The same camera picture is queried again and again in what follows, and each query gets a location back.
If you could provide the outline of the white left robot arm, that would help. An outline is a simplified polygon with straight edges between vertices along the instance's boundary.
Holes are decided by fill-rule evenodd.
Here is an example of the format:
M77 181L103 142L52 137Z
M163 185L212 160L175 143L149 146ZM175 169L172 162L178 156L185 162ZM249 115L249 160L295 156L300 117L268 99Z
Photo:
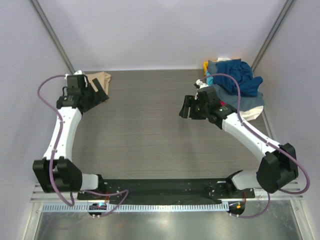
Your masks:
M42 159L35 160L33 172L45 193L80 192L100 188L102 176L87 174L72 162L72 149L77 127L83 114L109 99L97 78L84 74L67 75L67 85L56 105L39 99L56 114L56 123Z

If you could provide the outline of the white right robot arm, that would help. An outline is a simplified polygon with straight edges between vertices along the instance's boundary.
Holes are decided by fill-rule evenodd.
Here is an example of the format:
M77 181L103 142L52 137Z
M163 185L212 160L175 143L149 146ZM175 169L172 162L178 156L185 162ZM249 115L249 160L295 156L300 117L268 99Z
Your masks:
M239 140L259 160L256 171L240 170L227 178L236 190L260 188L273 194L298 177L298 167L292 160L296 156L295 148L288 143L281 145L259 131L252 133L248 130L250 124L239 120L234 107L186 95L179 116L208 120Z

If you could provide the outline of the beige t-shirt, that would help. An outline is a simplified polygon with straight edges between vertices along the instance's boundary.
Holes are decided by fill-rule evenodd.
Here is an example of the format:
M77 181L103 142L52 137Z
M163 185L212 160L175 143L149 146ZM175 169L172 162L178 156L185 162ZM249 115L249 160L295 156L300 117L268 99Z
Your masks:
M109 96L109 83L111 81L112 75L105 72L96 72L96 73L86 73L85 74L88 78L88 81L92 85L93 89L97 92L98 88L94 84L93 80L97 79L101 87L103 88L104 92Z

